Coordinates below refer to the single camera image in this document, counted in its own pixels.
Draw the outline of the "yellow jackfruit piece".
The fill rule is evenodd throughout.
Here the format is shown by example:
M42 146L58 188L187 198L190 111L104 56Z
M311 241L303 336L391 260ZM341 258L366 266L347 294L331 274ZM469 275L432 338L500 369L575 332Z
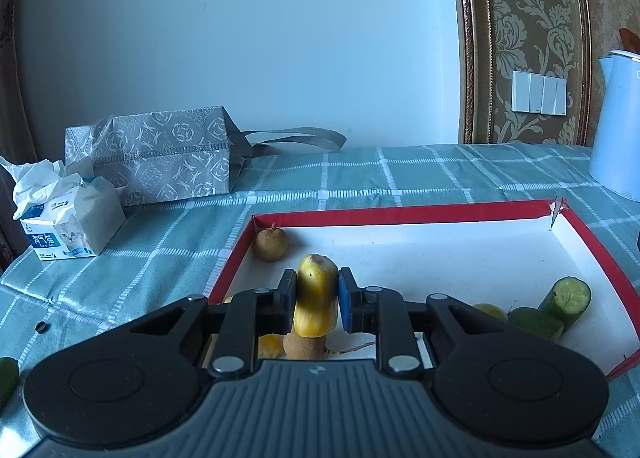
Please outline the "yellow jackfruit piece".
M283 335L278 331L281 308L274 304L273 293L241 292L226 303L219 334L226 354L246 364L279 358L283 352Z

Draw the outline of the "yellow peeled fruit piece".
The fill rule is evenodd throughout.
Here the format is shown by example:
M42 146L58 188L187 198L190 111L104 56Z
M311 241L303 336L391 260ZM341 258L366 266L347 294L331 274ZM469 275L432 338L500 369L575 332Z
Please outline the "yellow peeled fruit piece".
M293 328L299 337L317 339L337 322L337 267L326 256L308 254L296 273Z

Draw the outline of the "brown longan with stem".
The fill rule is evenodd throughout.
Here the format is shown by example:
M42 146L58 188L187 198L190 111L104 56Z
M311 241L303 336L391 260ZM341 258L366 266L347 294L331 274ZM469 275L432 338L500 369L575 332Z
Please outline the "brown longan with stem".
M326 346L326 336L301 337L292 331L283 337L283 351L289 360L325 360L370 348L374 342L366 342L346 350L333 351Z

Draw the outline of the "brown longan fruit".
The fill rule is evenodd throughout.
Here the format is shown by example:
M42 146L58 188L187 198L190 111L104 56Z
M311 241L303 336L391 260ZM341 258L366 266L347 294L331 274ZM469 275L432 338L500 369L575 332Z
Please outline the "brown longan fruit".
M288 235L276 226L259 230L253 248L258 259L265 262L279 261L288 251Z

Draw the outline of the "dark green cucumber piece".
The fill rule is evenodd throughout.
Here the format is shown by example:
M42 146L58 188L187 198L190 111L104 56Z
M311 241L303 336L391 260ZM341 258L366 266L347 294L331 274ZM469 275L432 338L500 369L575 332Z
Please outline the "dark green cucumber piece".
M537 308L518 307L506 315L510 325L535 334L541 339L555 342L564 332L564 323Z

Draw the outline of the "cut cucumber cylinder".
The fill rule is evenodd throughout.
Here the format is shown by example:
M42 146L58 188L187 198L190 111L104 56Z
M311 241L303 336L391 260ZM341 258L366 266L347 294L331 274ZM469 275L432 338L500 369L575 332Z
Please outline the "cut cucumber cylinder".
M564 330L567 331L585 314L591 299L589 285L582 279L567 276L552 285L538 309L562 322Z

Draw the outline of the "checked teal tablecloth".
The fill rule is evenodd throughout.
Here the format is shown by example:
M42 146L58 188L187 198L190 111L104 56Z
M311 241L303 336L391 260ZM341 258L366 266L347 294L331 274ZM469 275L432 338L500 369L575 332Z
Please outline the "checked teal tablecloth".
M294 211L564 198L639 279L639 207L557 144L360 148L248 161L231 193L127 207L89 259L20 255L1 277L1 352L27 371L51 353L191 293L207 293L248 220ZM35 326L49 324L39 334Z

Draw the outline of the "red shallow cardboard tray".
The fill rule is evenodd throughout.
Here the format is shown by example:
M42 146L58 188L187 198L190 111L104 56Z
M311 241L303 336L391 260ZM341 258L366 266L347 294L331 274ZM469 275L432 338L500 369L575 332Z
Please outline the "red shallow cardboard tray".
M265 262L259 230L276 226L288 251ZM229 250L210 302L246 289L273 288L307 254L348 267L361 287L379 285L422 301L441 292L503 311L537 306L560 278L587 282L587 313L562 335L608 378L639 363L639 296L611 253L566 204L551 200L382 207L259 214Z

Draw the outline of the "grey patterned gift bag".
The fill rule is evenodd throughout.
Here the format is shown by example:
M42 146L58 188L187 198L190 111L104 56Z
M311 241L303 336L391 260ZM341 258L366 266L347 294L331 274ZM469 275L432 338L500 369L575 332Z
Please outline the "grey patterned gift bag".
M252 144L223 106L108 117L65 129L65 162L89 159L125 207L231 192L245 162L274 144L340 150L346 137L321 127L268 129Z

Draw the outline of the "small black cap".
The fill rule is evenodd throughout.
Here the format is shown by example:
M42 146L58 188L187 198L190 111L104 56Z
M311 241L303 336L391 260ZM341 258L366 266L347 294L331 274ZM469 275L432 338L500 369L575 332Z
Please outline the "small black cap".
M48 330L49 330L49 324L44 320L41 320L35 326L35 331L39 334L46 333Z

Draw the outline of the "tissue pack with cat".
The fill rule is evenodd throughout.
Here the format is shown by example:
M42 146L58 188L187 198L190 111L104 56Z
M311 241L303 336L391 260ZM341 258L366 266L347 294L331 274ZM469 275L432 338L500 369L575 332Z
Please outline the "tissue pack with cat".
M40 261L99 255L125 222L115 187L82 158L1 166L14 179L14 221Z

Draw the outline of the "green cucumber end piece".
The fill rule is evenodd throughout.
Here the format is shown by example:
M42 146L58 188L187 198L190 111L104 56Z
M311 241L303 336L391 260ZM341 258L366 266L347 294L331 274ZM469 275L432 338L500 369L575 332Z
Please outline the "green cucumber end piece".
M0 358L0 410L11 399L20 383L20 367L12 357Z

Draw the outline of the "light blue electric kettle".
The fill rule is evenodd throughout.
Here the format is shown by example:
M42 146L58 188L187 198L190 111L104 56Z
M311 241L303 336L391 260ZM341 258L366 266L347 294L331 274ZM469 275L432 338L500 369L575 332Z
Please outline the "light blue electric kettle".
M639 55L612 50L599 59L605 91L589 174L625 199L639 201Z

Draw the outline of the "brown patterned curtain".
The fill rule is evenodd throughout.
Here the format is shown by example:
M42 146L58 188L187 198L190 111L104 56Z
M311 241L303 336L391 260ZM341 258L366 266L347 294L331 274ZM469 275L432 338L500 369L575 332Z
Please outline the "brown patterned curtain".
M37 155L18 81L15 40L16 0L1 0L1 155L14 163L35 162ZM27 247L22 227L14 221L14 180L1 169L1 270Z

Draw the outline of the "white wall switch panel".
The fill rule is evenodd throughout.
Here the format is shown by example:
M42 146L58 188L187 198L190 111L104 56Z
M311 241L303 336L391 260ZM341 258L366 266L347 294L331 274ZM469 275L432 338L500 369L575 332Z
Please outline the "white wall switch panel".
M520 113L565 117L567 81L537 73L513 71L511 110Z

